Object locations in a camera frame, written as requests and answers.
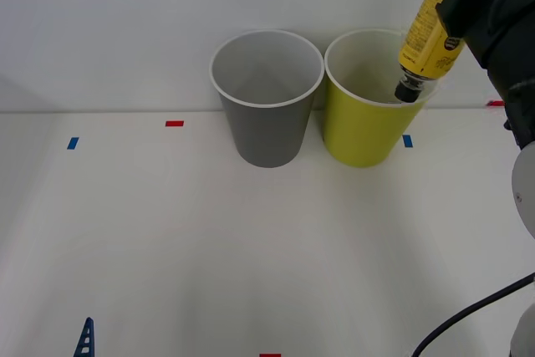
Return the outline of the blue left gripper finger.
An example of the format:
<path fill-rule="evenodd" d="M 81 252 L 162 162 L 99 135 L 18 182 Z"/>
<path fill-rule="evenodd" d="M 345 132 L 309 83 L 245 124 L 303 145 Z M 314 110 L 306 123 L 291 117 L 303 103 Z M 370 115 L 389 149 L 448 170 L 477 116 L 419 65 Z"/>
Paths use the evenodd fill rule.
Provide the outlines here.
<path fill-rule="evenodd" d="M 88 317 L 79 336 L 74 357 L 94 357 L 94 321 Z"/>

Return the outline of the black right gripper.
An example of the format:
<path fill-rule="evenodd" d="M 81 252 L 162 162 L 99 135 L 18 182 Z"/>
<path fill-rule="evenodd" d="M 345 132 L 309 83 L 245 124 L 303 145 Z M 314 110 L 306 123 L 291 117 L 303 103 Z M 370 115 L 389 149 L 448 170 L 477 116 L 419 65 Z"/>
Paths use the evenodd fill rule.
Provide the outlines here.
<path fill-rule="evenodd" d="M 534 45 L 534 0 L 442 0 L 436 11 L 448 36 L 463 39 L 483 68 Z"/>

